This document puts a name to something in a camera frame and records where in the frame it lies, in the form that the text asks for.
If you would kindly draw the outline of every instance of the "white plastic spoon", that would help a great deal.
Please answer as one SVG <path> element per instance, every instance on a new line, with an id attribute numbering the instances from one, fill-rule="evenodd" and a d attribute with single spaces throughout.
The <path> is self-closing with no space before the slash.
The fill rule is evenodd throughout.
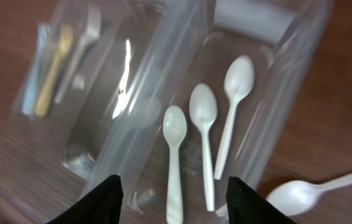
<path id="1" fill-rule="evenodd" d="M 267 201 L 286 216 L 299 215 L 313 208 L 323 193 L 349 185 L 352 174 L 320 185 L 294 180 L 274 189 Z"/>
<path id="2" fill-rule="evenodd" d="M 255 70 L 248 56 L 238 57 L 227 71 L 226 79 L 224 80 L 224 91 L 228 97 L 230 109 L 228 110 L 226 125 L 224 126 L 219 152 L 217 153 L 216 168 L 214 169 L 214 178 L 216 180 L 221 179 L 226 164 L 238 103 L 250 93 L 254 80 Z"/>
<path id="3" fill-rule="evenodd" d="M 170 106 L 163 119 L 163 135 L 169 144 L 169 180 L 166 204 L 166 221 L 169 224 L 183 223 L 183 198 L 181 195 L 179 147 L 187 134 L 187 121 L 178 106 Z"/>
<path id="4" fill-rule="evenodd" d="M 217 116 L 216 98 L 212 90 L 203 83 L 198 84 L 189 101 L 191 121 L 202 136 L 203 181 L 206 209 L 214 211 L 214 180 L 209 130 Z"/>

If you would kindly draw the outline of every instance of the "white fork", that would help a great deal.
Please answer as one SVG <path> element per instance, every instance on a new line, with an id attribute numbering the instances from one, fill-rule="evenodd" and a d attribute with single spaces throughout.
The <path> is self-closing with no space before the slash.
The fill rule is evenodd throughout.
<path id="1" fill-rule="evenodd" d="M 72 81 L 72 78 L 74 77 L 74 73 L 78 67 L 80 59 L 82 59 L 83 54 L 86 51 L 87 47 L 99 39 L 100 31 L 101 31 L 101 11 L 99 10 L 98 7 L 90 5 L 88 7 L 88 18 L 87 18 L 87 25 L 86 25 L 85 31 L 78 40 L 78 43 L 77 43 L 75 52 L 72 56 L 72 59 L 70 61 L 69 67 L 64 77 L 62 78 L 58 92 L 54 99 L 56 103 L 61 103 L 62 99 L 64 98 L 64 95 L 69 89 L 70 83 Z"/>

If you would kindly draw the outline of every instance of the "plastic cutlery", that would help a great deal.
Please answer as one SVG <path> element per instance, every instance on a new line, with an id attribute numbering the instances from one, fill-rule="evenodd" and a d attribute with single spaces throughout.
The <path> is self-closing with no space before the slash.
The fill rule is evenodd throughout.
<path id="1" fill-rule="evenodd" d="M 286 216 L 299 215 L 313 208 L 323 193 L 349 185 L 352 174 L 320 185 L 294 180 L 273 190 L 267 201 Z"/>
<path id="2" fill-rule="evenodd" d="M 224 91 L 228 97 L 230 109 L 228 110 L 226 125 L 224 126 L 219 152 L 217 153 L 216 168 L 214 169 L 214 178 L 216 180 L 221 179 L 224 166 L 226 165 L 238 103 L 250 93 L 254 80 L 254 66 L 248 56 L 238 57 L 227 71 Z"/>
<path id="3" fill-rule="evenodd" d="M 169 224 L 183 223 L 183 197 L 179 166 L 179 147 L 187 134 L 187 121 L 178 106 L 170 106 L 163 119 L 163 135 L 170 148 L 168 199 L 166 221 Z"/>
<path id="4" fill-rule="evenodd" d="M 96 42 L 101 32 L 101 11 L 96 6 L 88 8 L 87 25 L 84 33 L 80 36 L 75 52 L 70 60 L 69 67 L 59 85 L 58 92 L 55 96 L 55 102 L 60 103 L 69 89 L 74 73 L 83 57 L 87 47 Z"/>
<path id="5" fill-rule="evenodd" d="M 22 102 L 22 112 L 28 116 L 33 114 L 34 103 L 36 102 L 37 91 L 39 89 L 39 80 L 41 75 L 41 53 L 42 49 L 44 48 L 47 42 L 49 33 L 50 26 L 48 24 L 39 24 L 36 54 L 34 56 L 29 77 L 27 78 L 24 100 Z"/>
<path id="6" fill-rule="evenodd" d="M 57 52 L 54 55 L 51 67 L 44 80 L 43 86 L 39 93 L 39 97 L 37 98 L 36 107 L 34 108 L 35 114 L 39 117 L 44 117 L 50 108 L 50 103 L 54 94 L 54 85 L 58 77 L 59 68 L 70 51 L 73 37 L 73 28 L 67 24 L 61 25 Z"/>
<path id="7" fill-rule="evenodd" d="M 214 211 L 214 179 L 209 130 L 217 116 L 216 98 L 212 90 L 203 83 L 198 84 L 189 101 L 191 121 L 202 136 L 203 181 L 206 209 Z"/>

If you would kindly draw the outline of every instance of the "wooden table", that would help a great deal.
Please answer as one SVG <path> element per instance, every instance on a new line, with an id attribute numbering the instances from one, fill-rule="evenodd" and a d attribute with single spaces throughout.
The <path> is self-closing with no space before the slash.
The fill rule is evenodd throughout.
<path id="1" fill-rule="evenodd" d="M 0 132 L 35 47 L 36 24 L 56 0 L 0 0 Z M 292 180 L 323 182 L 352 171 L 352 1 L 337 0 L 277 147 L 259 186 L 266 196 Z M 0 197 L 3 214 L 30 223 Z M 352 186 L 330 192 L 298 223 L 352 223 Z"/>

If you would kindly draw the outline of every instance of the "plastic container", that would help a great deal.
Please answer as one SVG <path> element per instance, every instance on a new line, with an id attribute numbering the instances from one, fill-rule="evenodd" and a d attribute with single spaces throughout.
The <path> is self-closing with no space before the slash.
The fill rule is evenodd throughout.
<path id="1" fill-rule="evenodd" d="M 224 77 L 248 55 L 254 89 L 238 106 L 216 209 L 225 204 L 227 177 L 256 188 L 310 63 L 331 9 L 323 0 L 94 1 L 102 36 L 87 51 L 66 94 L 45 118 L 25 116 L 21 88 L 0 139 L 0 193 L 45 223 L 111 174 L 121 176 L 121 223 L 165 223 L 169 149 L 161 124 L 180 106 L 188 133 L 180 167 L 184 223 L 219 223 L 205 209 L 201 138 L 188 115 L 201 82 L 217 100 L 211 128 L 213 163 L 228 112 Z M 50 25 L 83 31 L 87 3 L 59 4 Z"/>

